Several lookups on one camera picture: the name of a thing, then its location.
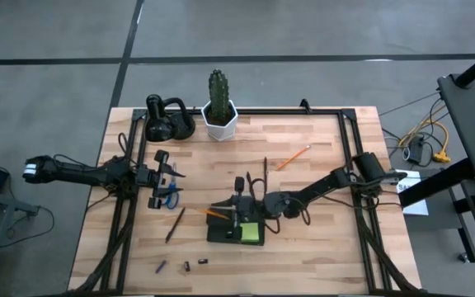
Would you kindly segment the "black power brick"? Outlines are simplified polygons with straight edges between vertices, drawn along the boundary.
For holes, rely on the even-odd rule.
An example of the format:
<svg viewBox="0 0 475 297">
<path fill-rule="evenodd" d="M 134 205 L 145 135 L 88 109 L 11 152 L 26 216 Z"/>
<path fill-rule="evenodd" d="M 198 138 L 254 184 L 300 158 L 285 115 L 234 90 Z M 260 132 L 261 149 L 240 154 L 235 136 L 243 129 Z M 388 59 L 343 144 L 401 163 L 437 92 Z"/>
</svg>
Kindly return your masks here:
<svg viewBox="0 0 475 297">
<path fill-rule="evenodd" d="M 409 154 L 407 161 L 419 165 L 422 160 L 424 137 L 414 136 L 408 145 Z"/>
</svg>

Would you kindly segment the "dark slim pen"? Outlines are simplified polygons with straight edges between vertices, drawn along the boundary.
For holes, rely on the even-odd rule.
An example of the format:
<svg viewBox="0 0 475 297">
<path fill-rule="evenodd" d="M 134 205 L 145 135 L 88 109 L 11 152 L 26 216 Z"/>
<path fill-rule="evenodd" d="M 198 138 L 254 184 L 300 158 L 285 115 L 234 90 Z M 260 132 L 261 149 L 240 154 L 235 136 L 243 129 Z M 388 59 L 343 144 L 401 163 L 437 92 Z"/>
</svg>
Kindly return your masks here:
<svg viewBox="0 0 475 297">
<path fill-rule="evenodd" d="M 174 224 L 172 225 L 172 228 L 170 229 L 170 231 L 168 232 L 167 236 L 165 237 L 165 243 L 169 243 L 169 241 L 171 240 L 173 234 L 174 234 L 175 231 L 176 231 L 177 226 L 178 226 L 179 223 L 181 222 L 181 219 L 182 219 L 182 217 L 183 217 L 185 211 L 186 211 L 186 207 L 184 207 L 184 208 L 181 209 L 181 211 L 180 211 L 179 215 L 177 216 L 177 218 L 176 218 Z"/>
</svg>

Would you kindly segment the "black desk frame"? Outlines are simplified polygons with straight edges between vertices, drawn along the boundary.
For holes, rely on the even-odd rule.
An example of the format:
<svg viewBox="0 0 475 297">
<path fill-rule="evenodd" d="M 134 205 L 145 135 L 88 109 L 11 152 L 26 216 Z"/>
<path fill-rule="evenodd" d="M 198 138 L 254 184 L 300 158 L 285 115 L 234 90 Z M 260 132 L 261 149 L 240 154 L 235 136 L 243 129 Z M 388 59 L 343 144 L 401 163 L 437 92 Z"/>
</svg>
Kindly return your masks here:
<svg viewBox="0 0 475 297">
<path fill-rule="evenodd" d="M 475 170 L 468 158 L 446 169 L 421 172 L 421 181 L 399 193 L 404 208 L 420 200 L 425 200 L 432 229 L 456 229 L 470 262 L 475 262 L 475 247 L 463 213 L 470 211 L 465 198 L 457 200 L 452 187 L 467 180 L 475 179 Z"/>
</svg>

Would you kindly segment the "blue handled scissors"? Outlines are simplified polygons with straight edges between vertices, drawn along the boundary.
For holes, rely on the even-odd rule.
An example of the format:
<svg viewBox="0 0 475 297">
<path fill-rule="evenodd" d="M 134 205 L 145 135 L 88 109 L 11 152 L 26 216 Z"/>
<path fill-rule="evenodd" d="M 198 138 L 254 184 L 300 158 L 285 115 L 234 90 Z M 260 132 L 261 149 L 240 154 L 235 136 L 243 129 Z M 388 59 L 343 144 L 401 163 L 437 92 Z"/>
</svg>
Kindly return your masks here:
<svg viewBox="0 0 475 297">
<path fill-rule="evenodd" d="M 176 177 L 172 177 L 171 181 L 169 182 L 168 187 L 176 187 Z M 178 201 L 179 201 L 179 194 L 175 193 L 172 196 L 169 196 L 168 198 L 166 198 L 165 206 L 169 210 L 173 210 L 176 208 Z"/>
</svg>

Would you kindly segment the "black aluminium table frame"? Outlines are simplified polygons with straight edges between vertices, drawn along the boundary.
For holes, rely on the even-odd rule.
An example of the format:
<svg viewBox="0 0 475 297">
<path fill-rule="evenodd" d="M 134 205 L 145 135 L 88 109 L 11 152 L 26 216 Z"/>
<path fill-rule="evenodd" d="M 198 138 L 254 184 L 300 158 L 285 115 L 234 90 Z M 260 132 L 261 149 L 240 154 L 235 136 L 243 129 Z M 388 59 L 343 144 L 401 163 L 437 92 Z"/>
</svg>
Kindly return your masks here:
<svg viewBox="0 0 475 297">
<path fill-rule="evenodd" d="M 234 194 L 236 177 L 263 179 L 268 190 L 299 191 L 339 167 L 357 173 L 352 158 L 374 153 L 390 171 L 373 107 L 240 110 L 233 139 L 209 138 L 200 115 L 187 140 L 148 143 L 134 135 L 136 158 L 150 167 L 159 150 L 170 154 L 180 177 L 175 210 L 150 209 L 150 190 L 133 202 L 102 201 L 84 218 L 68 291 L 71 295 L 389 295 L 415 293 L 420 281 L 397 194 L 388 183 L 376 198 L 352 188 L 308 206 L 308 215 L 268 220 L 263 246 L 207 241 L 207 214 L 197 210 Z M 300 149 L 311 148 L 279 171 Z M 165 237 L 186 211 L 169 243 Z M 208 264 L 198 264 L 206 258 Z M 167 264 L 160 273 L 159 264 Z M 184 262 L 190 263 L 186 272 Z"/>
</svg>

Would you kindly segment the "green sticky note pad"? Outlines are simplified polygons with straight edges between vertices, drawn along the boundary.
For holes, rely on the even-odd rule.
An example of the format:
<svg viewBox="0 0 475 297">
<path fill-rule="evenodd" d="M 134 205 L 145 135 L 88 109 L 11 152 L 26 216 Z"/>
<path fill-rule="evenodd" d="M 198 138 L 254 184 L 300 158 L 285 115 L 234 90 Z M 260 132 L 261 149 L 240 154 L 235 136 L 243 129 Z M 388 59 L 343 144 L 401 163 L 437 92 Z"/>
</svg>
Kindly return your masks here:
<svg viewBox="0 0 475 297">
<path fill-rule="evenodd" d="M 240 225 L 242 229 L 241 241 L 244 243 L 259 243 L 260 233 L 258 223 L 243 223 Z"/>
</svg>

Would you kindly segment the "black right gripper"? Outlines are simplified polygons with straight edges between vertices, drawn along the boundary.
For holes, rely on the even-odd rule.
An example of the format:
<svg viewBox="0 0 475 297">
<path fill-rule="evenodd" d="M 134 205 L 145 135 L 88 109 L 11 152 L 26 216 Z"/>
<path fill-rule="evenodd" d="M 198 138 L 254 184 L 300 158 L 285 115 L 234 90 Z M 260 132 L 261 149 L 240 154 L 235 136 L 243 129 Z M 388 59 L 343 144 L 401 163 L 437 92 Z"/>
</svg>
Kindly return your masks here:
<svg viewBox="0 0 475 297">
<path fill-rule="evenodd" d="M 211 206 L 215 207 L 214 211 L 216 213 L 232 220 L 232 230 L 229 232 L 229 237 L 232 240 L 241 240 L 242 229 L 240 225 L 243 223 L 258 223 L 260 240 L 263 240 L 264 223 L 261 221 L 262 217 L 257 209 L 257 200 L 253 200 L 251 196 L 243 195 L 244 188 L 245 179 L 236 177 L 234 182 L 235 194 L 227 200 L 214 202 Z"/>
</svg>

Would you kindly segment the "black desk lamp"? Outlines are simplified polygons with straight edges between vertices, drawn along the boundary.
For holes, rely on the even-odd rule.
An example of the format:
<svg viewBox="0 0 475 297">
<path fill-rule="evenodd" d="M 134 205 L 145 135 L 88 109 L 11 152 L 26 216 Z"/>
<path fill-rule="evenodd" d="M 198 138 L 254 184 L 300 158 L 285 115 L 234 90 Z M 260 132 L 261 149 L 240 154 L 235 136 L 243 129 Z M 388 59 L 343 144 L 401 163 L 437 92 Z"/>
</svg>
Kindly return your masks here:
<svg viewBox="0 0 475 297">
<path fill-rule="evenodd" d="M 180 111 L 168 115 L 165 108 L 172 104 L 177 104 Z M 148 119 L 144 135 L 148 142 L 184 140 L 194 134 L 195 121 L 187 112 L 182 99 L 171 97 L 163 100 L 159 95 L 151 94 L 146 98 L 146 106 Z"/>
</svg>

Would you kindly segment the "black mesh desk organizer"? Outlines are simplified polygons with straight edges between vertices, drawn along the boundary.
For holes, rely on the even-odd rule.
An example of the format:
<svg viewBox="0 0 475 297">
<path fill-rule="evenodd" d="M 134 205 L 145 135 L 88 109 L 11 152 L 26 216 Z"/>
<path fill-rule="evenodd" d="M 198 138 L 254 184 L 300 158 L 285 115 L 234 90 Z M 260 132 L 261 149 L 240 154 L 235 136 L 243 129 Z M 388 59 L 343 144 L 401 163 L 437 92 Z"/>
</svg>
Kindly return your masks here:
<svg viewBox="0 0 475 297">
<path fill-rule="evenodd" d="M 229 232 L 232 230 L 232 220 L 225 220 L 207 215 L 206 223 L 208 225 L 207 241 L 212 243 L 228 243 L 241 245 L 263 246 L 265 243 L 266 225 L 264 223 L 264 239 L 259 243 L 244 243 L 241 240 L 232 240 Z"/>
</svg>

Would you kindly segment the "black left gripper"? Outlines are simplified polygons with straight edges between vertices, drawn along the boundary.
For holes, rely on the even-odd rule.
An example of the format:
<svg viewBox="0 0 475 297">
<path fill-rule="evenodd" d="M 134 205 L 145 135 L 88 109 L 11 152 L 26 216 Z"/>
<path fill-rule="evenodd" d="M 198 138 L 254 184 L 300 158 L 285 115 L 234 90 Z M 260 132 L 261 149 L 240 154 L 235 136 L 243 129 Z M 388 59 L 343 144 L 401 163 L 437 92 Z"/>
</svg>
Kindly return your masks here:
<svg viewBox="0 0 475 297">
<path fill-rule="evenodd" d="M 173 177 L 185 177 L 176 170 L 176 163 L 172 165 L 167 163 L 169 152 L 159 149 L 154 157 L 158 162 L 158 169 L 149 169 L 147 165 L 139 165 L 137 170 L 137 184 L 142 187 L 148 187 L 153 190 L 152 195 L 148 199 L 148 208 L 160 209 L 162 198 L 168 198 L 175 193 L 181 191 L 181 188 L 168 187 L 161 188 L 162 180 L 165 174 Z"/>
</svg>

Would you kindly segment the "green cactus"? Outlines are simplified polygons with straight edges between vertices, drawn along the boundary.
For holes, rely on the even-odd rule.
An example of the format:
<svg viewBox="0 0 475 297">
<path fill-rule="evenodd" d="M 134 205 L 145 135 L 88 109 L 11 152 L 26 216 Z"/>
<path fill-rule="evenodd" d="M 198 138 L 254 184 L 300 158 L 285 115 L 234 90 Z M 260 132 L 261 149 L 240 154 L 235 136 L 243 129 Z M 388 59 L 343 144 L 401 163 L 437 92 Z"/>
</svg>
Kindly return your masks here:
<svg viewBox="0 0 475 297">
<path fill-rule="evenodd" d="M 215 69 L 209 76 L 209 123 L 225 126 L 230 119 L 228 103 L 228 80 L 220 69 Z"/>
</svg>

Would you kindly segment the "white paper sheet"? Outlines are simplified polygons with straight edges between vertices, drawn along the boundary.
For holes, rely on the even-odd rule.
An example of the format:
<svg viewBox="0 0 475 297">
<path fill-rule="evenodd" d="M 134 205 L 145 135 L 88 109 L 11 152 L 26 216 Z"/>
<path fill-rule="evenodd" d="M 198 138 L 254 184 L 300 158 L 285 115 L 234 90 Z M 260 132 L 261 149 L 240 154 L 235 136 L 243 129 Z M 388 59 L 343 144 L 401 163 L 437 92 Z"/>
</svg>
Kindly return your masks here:
<svg viewBox="0 0 475 297">
<path fill-rule="evenodd" d="M 398 172 L 406 173 L 407 176 L 404 177 L 396 185 L 396 190 L 398 193 L 407 190 L 409 187 L 416 185 L 421 181 L 421 175 L 417 171 L 407 171 L 407 170 L 398 170 Z M 402 209 L 403 214 L 405 215 L 424 215 L 429 214 L 428 207 L 425 200 L 420 200 L 412 205 L 405 206 Z"/>
</svg>

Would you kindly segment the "orange pencil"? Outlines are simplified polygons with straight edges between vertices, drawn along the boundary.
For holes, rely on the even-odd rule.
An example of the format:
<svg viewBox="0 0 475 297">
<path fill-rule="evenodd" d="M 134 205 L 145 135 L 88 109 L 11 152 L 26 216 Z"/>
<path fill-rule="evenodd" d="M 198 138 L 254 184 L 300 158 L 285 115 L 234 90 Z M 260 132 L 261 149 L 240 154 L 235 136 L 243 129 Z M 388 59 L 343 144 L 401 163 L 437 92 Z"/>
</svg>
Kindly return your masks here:
<svg viewBox="0 0 475 297">
<path fill-rule="evenodd" d="M 292 161 L 294 161 L 298 156 L 300 156 L 301 154 L 305 153 L 306 151 L 308 151 L 309 149 L 311 148 L 311 145 L 307 145 L 306 147 L 300 149 L 297 153 L 295 153 L 293 156 L 291 156 L 290 158 L 286 159 L 285 161 L 283 161 L 277 168 L 276 168 L 276 171 L 279 171 L 281 170 L 282 168 L 286 167 L 289 163 L 291 163 Z"/>
<path fill-rule="evenodd" d="M 197 210 L 197 211 L 199 211 L 200 213 L 210 215 L 210 216 L 214 216 L 216 218 L 230 220 L 230 218 L 228 216 L 226 216 L 224 214 L 220 214 L 220 213 L 218 213 L 216 211 L 213 211 L 213 210 L 204 209 L 204 210 Z"/>
</svg>

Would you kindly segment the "white hexagonal plant pot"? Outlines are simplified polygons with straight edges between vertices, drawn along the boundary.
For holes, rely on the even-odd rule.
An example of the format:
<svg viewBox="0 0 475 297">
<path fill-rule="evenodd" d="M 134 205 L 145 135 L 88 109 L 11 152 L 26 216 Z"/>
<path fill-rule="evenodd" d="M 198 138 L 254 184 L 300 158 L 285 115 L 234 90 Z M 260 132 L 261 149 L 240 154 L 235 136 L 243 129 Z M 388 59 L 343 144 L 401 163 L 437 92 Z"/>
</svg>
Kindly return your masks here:
<svg viewBox="0 0 475 297">
<path fill-rule="evenodd" d="M 229 100 L 228 103 L 232 117 L 226 125 L 212 125 L 209 123 L 208 110 L 211 105 L 210 102 L 207 102 L 201 109 L 201 115 L 204 118 L 208 135 L 219 142 L 231 139 L 235 135 L 238 123 L 238 111 L 236 106 L 232 100 Z"/>
</svg>

